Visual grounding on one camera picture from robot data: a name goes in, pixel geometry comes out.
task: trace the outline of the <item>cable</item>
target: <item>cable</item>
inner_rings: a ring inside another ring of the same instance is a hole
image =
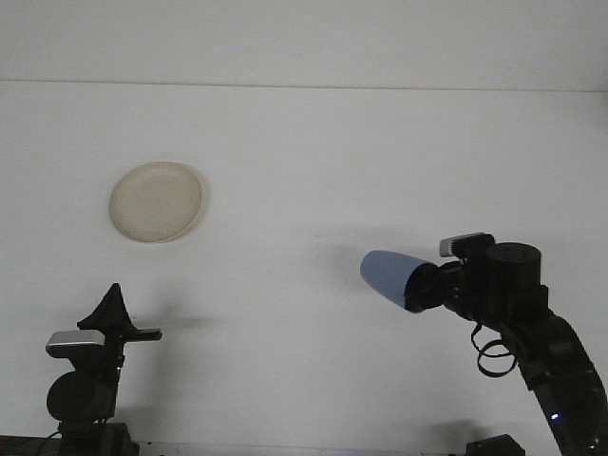
[[[513,371],[515,369],[515,367],[517,366],[517,359],[515,358],[515,356],[513,355],[513,353],[511,353],[511,351],[509,351],[508,349],[505,352],[498,353],[498,354],[488,354],[487,353],[487,351],[489,349],[491,349],[492,347],[502,346],[502,347],[506,348],[506,346],[504,345],[504,342],[502,341],[502,339],[492,340],[492,341],[488,342],[487,344],[485,344],[482,348],[479,348],[479,346],[475,342],[475,336],[481,330],[482,330],[481,323],[477,323],[477,326],[475,327],[475,329],[473,330],[473,333],[471,334],[471,343],[473,344],[473,347],[475,347],[475,350],[477,350],[477,353],[478,353],[478,355],[477,355],[477,369],[479,369],[479,371],[483,375],[485,375],[487,377],[492,377],[492,378],[504,377],[505,375],[507,375],[508,373],[510,373],[511,371]],[[503,358],[503,357],[506,357],[506,356],[513,356],[513,362],[511,363],[511,366],[507,370],[504,370],[502,372],[495,372],[495,371],[492,371],[492,370],[488,370],[484,366],[482,366],[482,359],[483,358]]]
[[[52,439],[54,436],[56,436],[57,434],[59,434],[59,431],[53,432],[52,434],[50,434],[45,440],[42,441],[42,443],[40,444],[40,446],[38,446],[38,449],[36,450],[36,454],[35,456],[40,456],[41,452],[42,452],[42,448],[48,443],[48,441],[50,439]]]

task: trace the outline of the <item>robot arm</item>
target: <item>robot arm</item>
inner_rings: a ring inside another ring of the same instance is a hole
[[[570,325],[548,307],[541,252],[484,233],[445,239],[442,266],[370,252],[361,275],[380,294],[419,313],[444,305],[501,335],[533,390],[563,456],[608,455],[608,403],[599,376]]]

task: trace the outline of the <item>table surface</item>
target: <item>table surface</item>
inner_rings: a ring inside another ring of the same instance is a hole
[[[359,276],[373,249],[443,263],[487,231],[543,252],[552,309],[608,377],[606,94],[0,84],[0,428],[46,435],[47,356],[119,281],[141,328],[117,419],[134,439],[450,451],[511,434],[556,452],[474,325],[412,315]],[[185,162],[209,200],[186,237],[118,233],[110,192]]]

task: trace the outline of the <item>white backdrop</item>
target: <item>white backdrop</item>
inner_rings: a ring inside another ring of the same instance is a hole
[[[439,261],[487,231],[544,253],[551,306],[608,378],[603,94],[0,85],[0,429],[50,433],[44,346],[113,281],[160,342],[127,346],[118,418],[139,440],[456,451],[555,445],[518,373],[482,377],[472,325],[413,315],[359,278],[376,248]],[[120,235],[109,194],[186,162],[187,237]]]
[[[605,0],[0,0],[0,79],[608,90]]]

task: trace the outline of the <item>white plate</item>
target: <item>white plate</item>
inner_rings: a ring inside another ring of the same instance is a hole
[[[202,188],[187,166],[155,161],[129,172],[110,198],[110,218],[125,236],[166,242],[183,235],[197,220]]]

